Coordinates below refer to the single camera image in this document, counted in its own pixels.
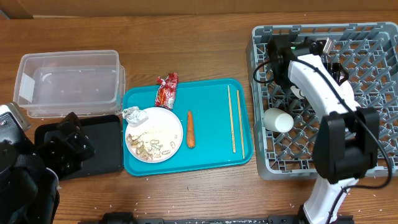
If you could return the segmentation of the white napkin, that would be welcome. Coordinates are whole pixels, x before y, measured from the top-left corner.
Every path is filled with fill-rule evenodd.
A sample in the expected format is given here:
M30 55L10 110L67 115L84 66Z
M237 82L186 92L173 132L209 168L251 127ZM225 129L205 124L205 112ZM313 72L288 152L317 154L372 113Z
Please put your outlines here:
M138 106L124 109L122 111L122 117L131 126L139 126L149 119L147 113L140 110Z

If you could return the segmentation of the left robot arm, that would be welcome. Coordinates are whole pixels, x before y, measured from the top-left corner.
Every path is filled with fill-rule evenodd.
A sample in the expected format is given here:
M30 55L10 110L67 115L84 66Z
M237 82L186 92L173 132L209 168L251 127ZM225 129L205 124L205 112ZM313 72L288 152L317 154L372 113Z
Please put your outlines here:
M1 223L52 223L60 179L81 170L95 154L80 120L69 113L59 137L35 145L12 113L1 115Z

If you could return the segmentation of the teal plastic tray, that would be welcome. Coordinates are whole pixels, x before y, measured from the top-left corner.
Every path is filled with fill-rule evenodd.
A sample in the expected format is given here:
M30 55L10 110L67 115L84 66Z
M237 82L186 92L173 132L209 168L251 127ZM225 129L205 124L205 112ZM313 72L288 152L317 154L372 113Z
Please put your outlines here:
M228 91L231 91L236 153L233 153L229 118ZM141 110L155 106L157 86L130 89L124 96L124 108L138 106ZM236 90L239 90L243 122L245 160L241 150ZM195 147L187 146L187 114L192 112ZM123 146L124 168L134 176L169 174L217 167L242 165L250 161L254 149L247 116L244 91L235 79L204 80L179 83L172 110L183 128L182 145L168 160L146 163L133 157Z

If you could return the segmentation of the black plastic tray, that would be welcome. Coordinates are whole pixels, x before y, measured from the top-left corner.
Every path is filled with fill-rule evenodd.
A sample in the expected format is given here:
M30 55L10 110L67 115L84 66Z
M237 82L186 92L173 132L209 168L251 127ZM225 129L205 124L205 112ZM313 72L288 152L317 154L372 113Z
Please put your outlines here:
M83 132L95 148L95 155L83 161L81 170L61 180L118 172L123 169L123 144L120 119L116 115L80 119ZM34 143L37 147L59 136L57 123L45 124L35 130Z

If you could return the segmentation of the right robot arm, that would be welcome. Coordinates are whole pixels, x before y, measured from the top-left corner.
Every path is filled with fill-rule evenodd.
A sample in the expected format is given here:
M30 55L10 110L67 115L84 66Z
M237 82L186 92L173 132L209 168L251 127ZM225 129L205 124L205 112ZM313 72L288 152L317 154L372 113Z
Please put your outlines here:
M337 211L350 188L376 166L379 115L362 108L341 89L348 73L339 63L322 60L330 40L286 35L271 38L267 54L274 81L283 90L298 88L320 120L312 160L318 173L310 198L301 206L299 223L337 223Z

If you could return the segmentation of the orange carrot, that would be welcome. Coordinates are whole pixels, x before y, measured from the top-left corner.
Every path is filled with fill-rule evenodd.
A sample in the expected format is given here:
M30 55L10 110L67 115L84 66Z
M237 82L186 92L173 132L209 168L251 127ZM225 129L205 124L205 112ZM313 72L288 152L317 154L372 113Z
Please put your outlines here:
M195 132L194 132L194 123L193 123L193 115L189 110L187 114L187 146L189 148L195 147Z

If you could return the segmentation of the clear plastic container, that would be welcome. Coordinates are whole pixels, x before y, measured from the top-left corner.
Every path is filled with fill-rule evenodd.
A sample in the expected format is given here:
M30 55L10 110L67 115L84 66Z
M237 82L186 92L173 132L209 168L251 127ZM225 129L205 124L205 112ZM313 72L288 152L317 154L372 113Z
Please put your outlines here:
M13 100L31 118L118 115L125 89L125 69L115 50L25 54Z

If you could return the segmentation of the white bowl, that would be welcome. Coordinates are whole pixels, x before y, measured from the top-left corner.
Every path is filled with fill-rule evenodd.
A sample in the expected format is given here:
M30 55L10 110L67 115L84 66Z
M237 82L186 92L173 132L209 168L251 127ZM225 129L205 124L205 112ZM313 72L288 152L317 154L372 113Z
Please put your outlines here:
M299 89L299 88L297 88L296 86L291 86L290 87L290 89L291 89L291 91L292 91L292 93L298 98L298 99L304 99L305 98L305 95L302 93L302 91Z

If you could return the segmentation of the small white cup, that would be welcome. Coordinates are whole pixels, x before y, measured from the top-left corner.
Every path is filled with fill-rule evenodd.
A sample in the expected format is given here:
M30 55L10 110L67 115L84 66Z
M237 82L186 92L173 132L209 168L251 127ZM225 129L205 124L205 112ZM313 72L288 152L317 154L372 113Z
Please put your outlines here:
M293 128L294 120L291 115L278 108L269 108L264 112L263 124L269 131L287 133Z

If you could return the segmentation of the large white plate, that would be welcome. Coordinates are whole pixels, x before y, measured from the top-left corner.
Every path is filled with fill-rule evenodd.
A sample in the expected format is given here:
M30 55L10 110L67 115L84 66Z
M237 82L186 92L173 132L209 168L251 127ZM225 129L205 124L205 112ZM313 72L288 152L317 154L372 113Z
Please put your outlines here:
M149 119L139 126L127 125L127 128L125 130L125 136L126 133L128 133L129 131L149 131L153 129L166 131L168 133L178 133L180 135L180 148L183 140L183 128L181 121L178 119L178 117L171 111L160 107L146 108L144 111L149 116Z

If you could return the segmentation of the red snack wrapper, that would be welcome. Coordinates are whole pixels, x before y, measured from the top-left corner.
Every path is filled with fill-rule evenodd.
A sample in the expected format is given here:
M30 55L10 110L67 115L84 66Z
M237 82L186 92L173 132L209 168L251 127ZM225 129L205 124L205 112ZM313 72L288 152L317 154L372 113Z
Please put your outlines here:
M166 79L158 77L156 82L159 84L159 88L155 97L155 105L172 110L177 92L178 74L170 73Z

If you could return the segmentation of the wooden chopstick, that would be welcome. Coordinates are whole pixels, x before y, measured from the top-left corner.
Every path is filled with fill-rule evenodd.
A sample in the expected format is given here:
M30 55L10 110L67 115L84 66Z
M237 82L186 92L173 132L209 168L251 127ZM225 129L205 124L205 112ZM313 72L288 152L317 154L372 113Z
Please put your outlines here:
M233 153L236 153L236 143L234 137L234 121L233 121L233 109L231 103L231 91L229 85L227 86L228 91L228 106L229 106L229 118L230 118L230 126L231 126L231 140L233 145Z
M241 150L243 159L245 160L245 149L244 149L244 136L243 136L243 122L242 122L242 113L241 113L241 102L240 102L240 95L239 90L236 90L236 97L237 97L237 104L238 104L238 118L239 118L239 132L240 132L240 139L241 139Z

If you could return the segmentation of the grey dishwasher rack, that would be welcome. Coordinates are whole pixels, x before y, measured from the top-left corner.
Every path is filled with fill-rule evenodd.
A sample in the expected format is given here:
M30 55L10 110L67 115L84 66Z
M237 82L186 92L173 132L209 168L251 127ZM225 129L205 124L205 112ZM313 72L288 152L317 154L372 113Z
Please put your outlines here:
M333 49L322 60L340 63L349 73L348 81L355 100L363 107L373 107L380 117L379 139L387 157L379 156L370 177L397 174L397 26L392 22L361 24L306 24L257 26L246 49L248 76L254 107L254 147L257 172L265 180L314 179L312 161L319 123L306 100L298 99L272 82L267 62L267 43L286 35L295 44L304 38L330 38ZM278 108L293 117L287 133L264 127L264 112Z

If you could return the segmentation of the food scraps and rice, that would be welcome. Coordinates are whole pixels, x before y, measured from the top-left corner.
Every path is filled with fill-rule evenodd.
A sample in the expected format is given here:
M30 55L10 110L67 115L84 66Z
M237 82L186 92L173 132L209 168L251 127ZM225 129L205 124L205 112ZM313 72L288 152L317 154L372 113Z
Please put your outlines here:
M161 130L129 131L125 141L129 152L140 161L157 163L172 157L180 145L180 135Z

